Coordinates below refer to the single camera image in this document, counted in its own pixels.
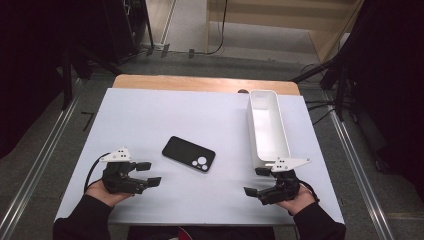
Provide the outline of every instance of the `white plastic tray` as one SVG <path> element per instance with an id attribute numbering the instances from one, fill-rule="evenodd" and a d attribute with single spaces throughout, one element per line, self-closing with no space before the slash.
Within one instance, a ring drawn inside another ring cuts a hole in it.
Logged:
<path id="1" fill-rule="evenodd" d="M 269 90 L 251 91 L 247 114 L 253 167 L 290 158 L 277 94 Z"/>

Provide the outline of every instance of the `white bracket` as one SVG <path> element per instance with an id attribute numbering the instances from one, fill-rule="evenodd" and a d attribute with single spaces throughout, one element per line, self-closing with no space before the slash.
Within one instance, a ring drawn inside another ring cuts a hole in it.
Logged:
<path id="1" fill-rule="evenodd" d="M 100 162 L 129 162 L 131 160 L 128 148 L 123 147 L 100 158 Z"/>
<path id="2" fill-rule="evenodd" d="M 294 168 L 310 163 L 309 158 L 280 158 L 275 163 L 267 163 L 266 167 L 272 167 L 271 172 L 284 172 L 290 171 Z"/>

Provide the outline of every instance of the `black smartphone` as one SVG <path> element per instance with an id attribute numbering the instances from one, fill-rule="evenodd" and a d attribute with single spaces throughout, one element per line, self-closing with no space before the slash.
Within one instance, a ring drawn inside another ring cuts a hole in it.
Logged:
<path id="1" fill-rule="evenodd" d="M 202 172 L 209 171 L 215 158 L 214 151 L 175 136 L 169 139 L 162 154 Z"/>

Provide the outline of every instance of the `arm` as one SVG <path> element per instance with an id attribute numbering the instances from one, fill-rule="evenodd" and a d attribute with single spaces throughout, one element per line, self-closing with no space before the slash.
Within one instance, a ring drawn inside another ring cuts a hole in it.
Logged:
<path id="1" fill-rule="evenodd" d="M 108 218 L 113 207 L 130 197 L 128 193 L 110 194 L 103 182 L 93 183 L 68 218 L 53 226 L 53 239 L 110 239 Z"/>
<path id="2" fill-rule="evenodd" d="M 319 205 L 304 186 L 300 187 L 297 197 L 290 201 L 277 203 L 293 216 L 302 240 L 339 240 L 344 239 L 345 225 L 335 222 Z"/>

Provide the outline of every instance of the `white table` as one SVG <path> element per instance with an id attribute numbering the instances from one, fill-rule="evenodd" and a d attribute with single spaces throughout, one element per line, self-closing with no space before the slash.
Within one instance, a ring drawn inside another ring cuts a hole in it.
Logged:
<path id="1" fill-rule="evenodd" d="M 249 96 L 238 93 L 109 89 L 77 163 L 56 218 L 67 217 L 81 198 L 87 173 L 102 154 L 127 146 L 134 161 L 150 161 L 147 172 L 131 177 L 162 177 L 149 188 L 118 204 L 109 222 L 140 225 L 284 225 L 292 217 L 275 205 L 262 206 L 243 187 L 260 190 L 272 177 L 256 176 L 251 164 L 247 114 Z M 344 222 L 303 97 L 279 95 L 281 115 L 292 157 L 312 163 L 296 169 L 310 183 L 320 205 Z M 208 173 L 162 156 L 171 136 L 216 152 Z M 99 164 L 92 181 L 101 177 Z"/>

